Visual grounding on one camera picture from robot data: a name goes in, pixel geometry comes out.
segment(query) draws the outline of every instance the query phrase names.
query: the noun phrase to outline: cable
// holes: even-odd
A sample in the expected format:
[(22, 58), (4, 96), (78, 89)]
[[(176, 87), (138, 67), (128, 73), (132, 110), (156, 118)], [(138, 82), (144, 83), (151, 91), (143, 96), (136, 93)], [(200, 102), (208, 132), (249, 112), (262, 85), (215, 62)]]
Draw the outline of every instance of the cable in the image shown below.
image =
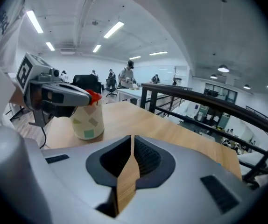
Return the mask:
[(46, 145), (46, 140), (47, 140), (47, 135), (46, 135), (46, 133), (45, 133), (45, 131), (44, 131), (44, 128), (41, 127), (41, 129), (42, 129), (42, 132), (43, 132), (43, 134), (44, 134), (44, 136), (45, 136), (45, 141), (44, 141), (44, 144), (40, 147), (40, 149)]

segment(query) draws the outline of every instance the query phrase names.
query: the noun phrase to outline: white ceiling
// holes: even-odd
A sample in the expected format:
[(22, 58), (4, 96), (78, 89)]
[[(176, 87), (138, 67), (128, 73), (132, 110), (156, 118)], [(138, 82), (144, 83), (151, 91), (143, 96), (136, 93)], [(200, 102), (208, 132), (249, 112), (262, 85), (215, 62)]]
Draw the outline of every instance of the white ceiling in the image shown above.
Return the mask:
[[(50, 52), (47, 41), (81, 54), (101, 44), (99, 56), (119, 60), (167, 50), (164, 57), (184, 55), (197, 77), (216, 74), (224, 83), (217, 68), (226, 64), (236, 87), (268, 93), (268, 22), (251, 0), (223, 3), (222, 18), (221, 6), (220, 0), (27, 0), (44, 33), (26, 18), (21, 36), (39, 52)], [(118, 20), (125, 26), (103, 38)]]

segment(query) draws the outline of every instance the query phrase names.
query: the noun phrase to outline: paper cup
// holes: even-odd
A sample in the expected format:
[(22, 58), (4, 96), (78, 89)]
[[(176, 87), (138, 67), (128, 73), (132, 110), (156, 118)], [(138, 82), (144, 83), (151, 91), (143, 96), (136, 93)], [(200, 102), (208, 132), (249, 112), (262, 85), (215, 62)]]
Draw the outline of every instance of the paper cup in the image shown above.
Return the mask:
[(74, 134), (81, 140), (91, 140), (104, 131), (101, 100), (92, 105), (77, 107), (70, 117)]

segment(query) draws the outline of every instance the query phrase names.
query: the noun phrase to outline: black chair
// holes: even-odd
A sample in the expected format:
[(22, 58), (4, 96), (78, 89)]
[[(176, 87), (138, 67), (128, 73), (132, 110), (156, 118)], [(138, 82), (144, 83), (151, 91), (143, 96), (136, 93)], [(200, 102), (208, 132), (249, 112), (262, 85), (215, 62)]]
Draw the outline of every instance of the black chair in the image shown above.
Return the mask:
[(72, 85), (75, 85), (83, 90), (92, 90), (96, 93), (101, 93), (102, 84), (94, 75), (75, 75)]
[(107, 85), (106, 90), (109, 91), (106, 97), (108, 95), (117, 95), (117, 93), (114, 93), (115, 91), (117, 92), (116, 79), (114, 79), (113, 77), (109, 77), (108, 79), (106, 79), (106, 85)]

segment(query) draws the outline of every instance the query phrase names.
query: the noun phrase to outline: robotic arm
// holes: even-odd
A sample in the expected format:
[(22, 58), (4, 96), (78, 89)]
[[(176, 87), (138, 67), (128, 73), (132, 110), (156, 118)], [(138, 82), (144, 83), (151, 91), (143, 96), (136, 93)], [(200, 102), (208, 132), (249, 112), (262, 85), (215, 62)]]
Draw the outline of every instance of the robotic arm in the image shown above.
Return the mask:
[[(59, 77), (59, 70), (43, 59), (26, 53), (17, 72), (17, 83), (28, 109), (33, 111), (35, 126), (45, 127), (55, 117), (70, 117), (77, 106), (89, 105), (92, 97), (85, 90), (66, 84)], [(42, 99), (37, 103), (34, 94)]]

